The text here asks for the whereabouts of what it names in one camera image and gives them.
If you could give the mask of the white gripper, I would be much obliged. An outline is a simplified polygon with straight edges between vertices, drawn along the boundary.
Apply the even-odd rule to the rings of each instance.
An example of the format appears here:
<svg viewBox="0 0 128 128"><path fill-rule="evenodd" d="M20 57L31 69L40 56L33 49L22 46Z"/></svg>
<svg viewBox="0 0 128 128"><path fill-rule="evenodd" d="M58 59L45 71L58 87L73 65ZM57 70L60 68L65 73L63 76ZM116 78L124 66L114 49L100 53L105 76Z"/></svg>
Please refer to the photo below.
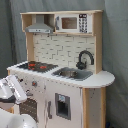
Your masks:
<svg viewBox="0 0 128 128"><path fill-rule="evenodd" d="M27 100L27 95L22 89L18 79L9 75L2 79L2 102L20 104Z"/></svg>

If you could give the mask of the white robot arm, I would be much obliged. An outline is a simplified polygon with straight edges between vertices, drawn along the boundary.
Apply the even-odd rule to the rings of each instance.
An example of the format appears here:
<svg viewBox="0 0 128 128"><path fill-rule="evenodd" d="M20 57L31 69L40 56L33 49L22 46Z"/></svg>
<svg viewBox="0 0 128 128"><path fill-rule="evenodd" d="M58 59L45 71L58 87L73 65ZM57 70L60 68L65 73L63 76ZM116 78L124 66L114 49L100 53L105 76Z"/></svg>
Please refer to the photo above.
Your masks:
<svg viewBox="0 0 128 128"><path fill-rule="evenodd" d="M8 109L27 100L15 75L0 79L0 128L38 128L36 121L28 114L14 114Z"/></svg>

